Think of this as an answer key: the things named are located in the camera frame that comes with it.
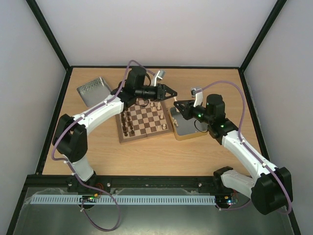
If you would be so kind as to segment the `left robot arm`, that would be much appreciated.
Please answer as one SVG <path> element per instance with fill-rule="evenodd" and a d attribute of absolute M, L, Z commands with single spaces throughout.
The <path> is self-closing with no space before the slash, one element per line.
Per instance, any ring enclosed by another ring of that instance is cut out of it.
<path fill-rule="evenodd" d="M 139 98 L 164 101 L 177 96 L 176 91 L 160 83 L 164 71 L 155 73 L 150 85 L 144 84 L 147 73 L 148 70 L 141 66 L 127 68 L 119 86 L 104 100 L 80 114 L 64 114 L 59 118 L 52 140 L 51 158 L 57 161 L 55 152 L 59 152 L 62 155 L 59 159 L 68 165 L 82 186 L 96 189 L 88 182 L 96 173 L 87 159 L 88 135 L 95 128 L 133 106 Z"/>

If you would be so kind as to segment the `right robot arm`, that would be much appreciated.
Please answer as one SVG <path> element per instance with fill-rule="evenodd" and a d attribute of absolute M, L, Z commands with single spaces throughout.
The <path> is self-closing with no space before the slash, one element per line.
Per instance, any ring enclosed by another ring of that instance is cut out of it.
<path fill-rule="evenodd" d="M 249 172 L 250 175 L 245 176 L 228 166 L 216 170 L 213 186 L 217 191 L 231 188 L 243 194 L 264 215 L 282 207 L 286 207 L 286 213 L 291 212 L 290 172 L 268 161 L 241 136 L 239 128 L 226 118 L 221 95 L 208 95 L 206 106 L 202 106 L 200 98 L 175 101 L 174 106 L 184 119 L 194 118 L 205 123 L 210 136 L 229 150 Z"/>

